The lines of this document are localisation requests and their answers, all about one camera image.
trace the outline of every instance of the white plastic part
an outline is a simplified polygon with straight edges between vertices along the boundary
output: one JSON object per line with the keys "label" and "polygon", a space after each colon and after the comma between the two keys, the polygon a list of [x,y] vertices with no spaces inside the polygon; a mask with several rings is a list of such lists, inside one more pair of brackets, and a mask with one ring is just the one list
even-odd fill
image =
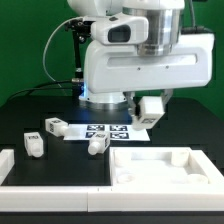
{"label": "white plastic part", "polygon": [[114,162],[118,167],[126,167],[131,162],[131,152],[123,152],[121,150],[114,151]]}
{"label": "white plastic part", "polygon": [[111,43],[108,35],[111,29],[121,26],[128,26],[130,28],[130,39],[125,44],[140,44],[147,40],[149,33],[149,23],[145,17],[129,16],[119,13],[113,17],[105,20],[95,22],[91,26],[92,38],[98,40],[105,45],[124,44],[122,42]]}
{"label": "white plastic part", "polygon": [[69,6],[80,16],[105,16],[122,11],[123,0],[68,0]]}
{"label": "white plastic part", "polygon": [[93,41],[86,53],[85,83],[92,93],[204,86],[212,76],[213,34],[182,35],[167,56],[139,57],[134,45]]}
{"label": "white plastic part", "polygon": [[184,167],[188,165],[189,151],[186,149],[175,150],[172,152],[171,164],[176,167]]}
{"label": "white plastic part", "polygon": [[130,9],[167,10],[184,9],[184,0],[124,0],[123,7]]}
{"label": "white plastic part", "polygon": [[151,129],[164,115],[162,97],[144,96],[139,102],[140,118],[133,117],[132,126],[134,129]]}
{"label": "white plastic part", "polygon": [[28,156],[41,157],[44,154],[44,143],[38,132],[24,134],[24,144]]}
{"label": "white plastic part", "polygon": [[46,131],[55,135],[56,137],[65,136],[68,130],[68,123],[56,117],[45,120]]}
{"label": "white plastic part", "polygon": [[208,184],[208,177],[202,174],[189,174],[187,181],[189,184]]}
{"label": "white plastic part", "polygon": [[89,140],[88,152],[90,155],[103,154],[110,145],[110,133],[106,131],[96,132]]}
{"label": "white plastic part", "polygon": [[0,153],[0,185],[3,183],[14,164],[14,150],[3,149]]}

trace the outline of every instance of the paper sheet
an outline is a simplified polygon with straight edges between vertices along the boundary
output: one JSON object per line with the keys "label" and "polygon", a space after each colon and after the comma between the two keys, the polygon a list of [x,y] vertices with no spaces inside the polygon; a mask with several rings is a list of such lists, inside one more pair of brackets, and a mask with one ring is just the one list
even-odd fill
{"label": "paper sheet", "polygon": [[131,125],[70,124],[64,140],[89,140],[97,131],[109,131],[111,140],[150,141],[147,131],[136,131]]}

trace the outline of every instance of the green wall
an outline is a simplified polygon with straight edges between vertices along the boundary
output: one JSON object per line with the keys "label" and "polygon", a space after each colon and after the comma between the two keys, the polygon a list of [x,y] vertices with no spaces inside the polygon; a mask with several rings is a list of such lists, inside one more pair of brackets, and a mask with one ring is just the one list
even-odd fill
{"label": "green wall", "polygon": [[[224,1],[208,0],[194,5],[197,24],[216,33],[213,80],[204,88],[175,90],[175,96],[195,98],[224,120]],[[59,24],[73,16],[75,13],[67,0],[0,1],[0,105],[14,92],[49,81],[42,68],[46,41]],[[185,14],[184,21],[189,24],[189,13]],[[82,46],[82,57],[85,48]],[[47,67],[57,80],[73,77],[71,33],[61,30],[56,35],[50,45]]]}

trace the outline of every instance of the small white object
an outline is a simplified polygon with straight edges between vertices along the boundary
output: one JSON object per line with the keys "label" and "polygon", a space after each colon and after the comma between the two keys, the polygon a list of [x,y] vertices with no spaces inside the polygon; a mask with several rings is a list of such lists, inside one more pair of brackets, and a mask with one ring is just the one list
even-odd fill
{"label": "small white object", "polygon": [[189,151],[187,149],[175,150],[172,152],[171,164],[176,167],[184,167],[188,165]]}
{"label": "small white object", "polygon": [[38,158],[44,154],[43,139],[38,132],[25,133],[24,143],[28,156]]}
{"label": "small white object", "polygon": [[14,150],[3,149],[0,153],[0,185],[3,183],[14,164]]}
{"label": "small white object", "polygon": [[134,129],[151,129],[164,115],[162,97],[144,96],[140,103],[140,118],[133,118]]}
{"label": "small white object", "polygon": [[105,131],[98,131],[89,141],[88,152],[91,155],[97,153],[104,153],[110,145],[110,133]]}
{"label": "small white object", "polygon": [[189,174],[187,181],[189,184],[208,184],[208,177],[202,174]]}
{"label": "small white object", "polygon": [[65,136],[68,130],[68,123],[56,117],[45,120],[46,131],[55,135],[56,137]]}

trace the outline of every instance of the black tabletop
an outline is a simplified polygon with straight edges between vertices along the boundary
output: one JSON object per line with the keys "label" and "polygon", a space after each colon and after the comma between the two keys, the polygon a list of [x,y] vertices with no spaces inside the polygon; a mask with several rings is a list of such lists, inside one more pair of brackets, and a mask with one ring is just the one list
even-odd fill
{"label": "black tabletop", "polygon": [[[0,150],[15,149],[15,166],[3,186],[109,186],[108,150],[90,156],[88,141],[63,141],[45,131],[45,119],[69,124],[130,124],[127,110],[79,107],[71,97],[18,97],[0,108]],[[44,156],[28,157],[24,133],[39,132]],[[112,141],[111,146],[189,146],[201,149],[224,170],[224,122],[199,102],[173,98],[166,114],[148,130],[150,142]],[[224,223],[222,212],[0,213],[1,223]]]}

